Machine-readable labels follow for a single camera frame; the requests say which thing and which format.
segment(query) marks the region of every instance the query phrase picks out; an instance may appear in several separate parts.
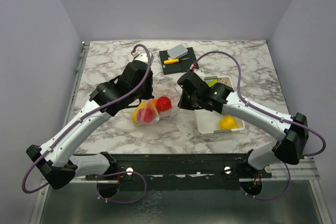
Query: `yellow lemon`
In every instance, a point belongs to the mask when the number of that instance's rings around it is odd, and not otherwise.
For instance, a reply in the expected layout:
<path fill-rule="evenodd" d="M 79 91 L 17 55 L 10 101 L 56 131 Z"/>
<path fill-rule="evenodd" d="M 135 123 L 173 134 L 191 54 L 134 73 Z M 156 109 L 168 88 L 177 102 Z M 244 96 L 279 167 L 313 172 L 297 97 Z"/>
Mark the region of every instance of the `yellow lemon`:
<path fill-rule="evenodd" d="M 215 80 L 212 80 L 212 81 L 208 82 L 207 84 L 208 84 L 209 87 L 212 87 L 212 86 L 215 85 L 217 82 L 218 82 L 218 79 L 215 79 Z"/>
<path fill-rule="evenodd" d="M 219 128 L 221 130 L 230 130 L 230 129 L 236 129 L 238 128 L 236 124 L 236 120 L 232 116 L 225 116 L 221 119 L 219 122 Z"/>
<path fill-rule="evenodd" d="M 138 119 L 136 117 L 137 113 L 138 113 L 138 110 L 139 109 L 144 109 L 147 107 L 147 103 L 146 102 L 141 102 L 139 104 L 138 107 L 135 108 L 135 110 L 133 111 L 132 115 L 131 115 L 131 120 L 132 120 L 132 123 L 134 123 L 135 125 L 139 124 L 138 122 Z"/>
<path fill-rule="evenodd" d="M 134 110 L 131 116 L 132 119 L 132 123 L 134 123 L 135 125 L 137 125 L 139 122 L 137 120 L 136 114 L 138 113 L 138 109 Z"/>

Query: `green object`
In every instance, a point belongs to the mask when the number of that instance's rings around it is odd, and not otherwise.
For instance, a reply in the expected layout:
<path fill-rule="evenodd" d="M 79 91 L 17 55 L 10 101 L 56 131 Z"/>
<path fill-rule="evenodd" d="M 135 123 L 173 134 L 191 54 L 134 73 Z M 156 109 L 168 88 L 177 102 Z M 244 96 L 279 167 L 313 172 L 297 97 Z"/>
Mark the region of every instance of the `green object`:
<path fill-rule="evenodd" d="M 215 80 L 212 80 L 211 82 L 208 82 L 207 84 L 208 84 L 209 87 L 212 87 L 217 82 L 218 82 L 218 79 L 215 79 Z"/>

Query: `plastic bag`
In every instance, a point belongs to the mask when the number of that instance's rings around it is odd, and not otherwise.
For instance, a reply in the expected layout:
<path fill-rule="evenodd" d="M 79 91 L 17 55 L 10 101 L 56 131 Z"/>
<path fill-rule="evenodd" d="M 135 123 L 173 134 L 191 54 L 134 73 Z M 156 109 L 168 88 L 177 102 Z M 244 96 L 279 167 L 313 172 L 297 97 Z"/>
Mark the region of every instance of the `plastic bag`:
<path fill-rule="evenodd" d="M 168 97 L 159 97 L 148 101 L 141 101 L 132 112 L 131 120 L 135 125 L 151 124 L 160 119 L 175 116 L 178 108 L 174 107 Z"/>

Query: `metal floor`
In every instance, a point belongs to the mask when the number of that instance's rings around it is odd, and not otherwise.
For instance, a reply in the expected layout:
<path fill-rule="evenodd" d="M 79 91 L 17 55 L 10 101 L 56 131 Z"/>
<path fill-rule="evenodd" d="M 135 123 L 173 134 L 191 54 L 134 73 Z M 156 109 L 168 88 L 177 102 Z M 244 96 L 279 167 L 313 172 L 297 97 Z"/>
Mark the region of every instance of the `metal floor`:
<path fill-rule="evenodd" d="M 260 197 L 280 193 L 286 181 L 264 182 Z M 120 200 L 141 192 L 122 192 Z M 49 189 L 41 224 L 318 224 L 322 223 L 308 180 L 292 181 L 281 199 L 259 201 L 242 191 L 149 191 L 139 203 L 118 205 L 98 200 L 96 183 L 70 183 Z"/>

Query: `yellow knife handle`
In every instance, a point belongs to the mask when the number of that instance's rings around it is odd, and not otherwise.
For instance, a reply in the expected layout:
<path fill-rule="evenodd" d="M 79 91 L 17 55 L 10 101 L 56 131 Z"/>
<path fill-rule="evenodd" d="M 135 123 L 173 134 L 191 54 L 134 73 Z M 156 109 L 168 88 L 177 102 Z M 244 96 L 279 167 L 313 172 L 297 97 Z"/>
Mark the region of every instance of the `yellow knife handle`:
<path fill-rule="evenodd" d="M 164 64 L 172 64 L 172 63 L 175 63 L 175 62 L 179 62 L 179 59 L 165 60 L 163 63 Z"/>

